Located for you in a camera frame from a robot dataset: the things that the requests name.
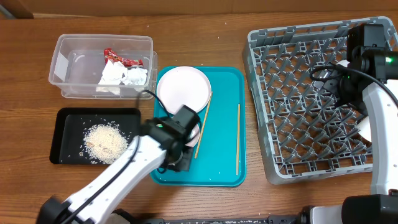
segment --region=pile of rice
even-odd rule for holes
[[[84,137],[86,151],[90,159],[112,164],[128,147],[127,140],[120,134],[119,125],[94,125]]]

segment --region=chopstick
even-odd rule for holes
[[[241,133],[241,105],[238,104],[238,136],[236,137],[236,175],[239,174],[239,136]]]
[[[201,143],[201,137],[203,136],[203,130],[205,129],[205,124],[206,124],[206,119],[207,119],[207,113],[209,112],[210,102],[211,102],[211,98],[212,98],[212,97],[213,97],[213,92],[211,92],[209,102],[207,103],[205,119],[203,120],[203,126],[201,127],[201,130],[200,130],[199,142],[198,142],[197,151],[196,151],[196,153],[195,153],[195,159],[198,157],[199,147],[200,147],[200,143]]]

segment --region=red snack package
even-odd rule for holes
[[[125,67],[144,66],[142,60],[122,58],[122,57],[118,56],[111,48],[104,50],[104,56],[105,56],[105,63],[107,63],[108,60],[112,60],[112,62],[121,62]]]

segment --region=plastic box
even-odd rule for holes
[[[104,49],[119,56],[141,59],[148,69],[145,85],[99,85],[105,67]],[[65,98],[135,99],[142,90],[155,91],[157,55],[150,37],[105,34],[64,34],[58,39],[51,61],[49,82]],[[120,94],[96,91],[97,87],[120,88]],[[152,96],[143,94],[142,99]]]
[[[356,124],[364,116],[312,87],[309,70],[346,59],[346,35],[362,23],[384,25],[386,47],[398,50],[387,17],[253,30],[243,52],[254,98],[267,180],[286,184],[371,172],[372,147]]]

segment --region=round plate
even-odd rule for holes
[[[199,133],[199,132],[200,132],[200,130],[199,130],[199,125],[196,125],[196,126],[192,129],[191,135],[189,136],[190,138],[192,138],[192,137],[194,137],[194,136],[196,135],[196,137],[194,137],[194,138],[192,139],[192,141],[186,143],[185,145],[188,146],[188,147],[194,147],[194,146],[198,143],[198,141],[199,141],[199,134],[197,134],[197,133]]]
[[[199,112],[210,99],[211,86],[203,72],[181,66],[166,72],[159,80],[156,91],[171,114],[176,114],[183,105]]]

